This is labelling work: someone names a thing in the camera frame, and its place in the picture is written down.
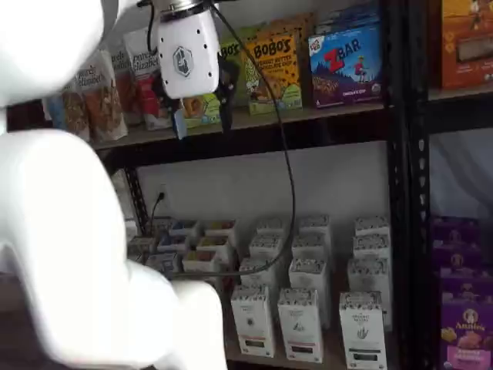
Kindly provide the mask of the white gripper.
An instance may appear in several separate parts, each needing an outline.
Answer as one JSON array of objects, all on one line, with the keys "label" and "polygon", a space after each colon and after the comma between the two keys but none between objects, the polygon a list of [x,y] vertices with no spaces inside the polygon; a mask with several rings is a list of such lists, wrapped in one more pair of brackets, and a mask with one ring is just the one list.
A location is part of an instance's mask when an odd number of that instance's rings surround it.
[{"label": "white gripper", "polygon": [[161,75],[154,75],[152,90],[176,137],[182,140],[187,135],[180,99],[215,90],[222,131],[230,131],[240,67],[218,58],[220,44],[211,12],[160,22],[157,38]]}]

